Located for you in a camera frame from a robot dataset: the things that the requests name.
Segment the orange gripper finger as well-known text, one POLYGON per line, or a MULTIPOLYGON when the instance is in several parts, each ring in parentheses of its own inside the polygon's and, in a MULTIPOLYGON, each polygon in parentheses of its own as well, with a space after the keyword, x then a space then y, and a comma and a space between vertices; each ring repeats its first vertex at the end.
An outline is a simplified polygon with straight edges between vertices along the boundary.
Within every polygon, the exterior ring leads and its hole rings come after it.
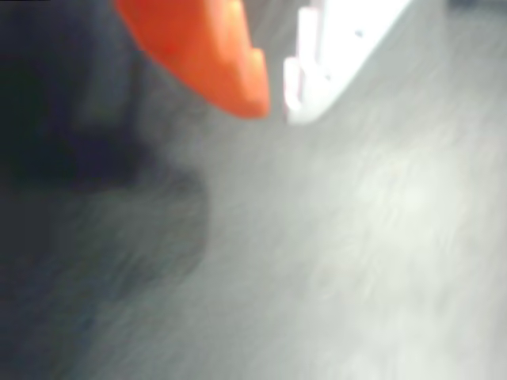
POLYGON ((241 1, 119 0, 137 46, 206 101, 233 116, 269 114, 265 55, 253 47, 241 1))

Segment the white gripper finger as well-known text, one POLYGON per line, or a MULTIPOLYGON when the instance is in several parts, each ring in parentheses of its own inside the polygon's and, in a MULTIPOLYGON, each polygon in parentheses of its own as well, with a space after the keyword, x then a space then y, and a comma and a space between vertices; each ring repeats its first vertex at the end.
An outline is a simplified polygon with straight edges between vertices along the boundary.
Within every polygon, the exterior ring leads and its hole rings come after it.
POLYGON ((332 0, 300 8, 295 54, 284 60, 288 124, 310 124, 323 116, 410 3, 332 0))

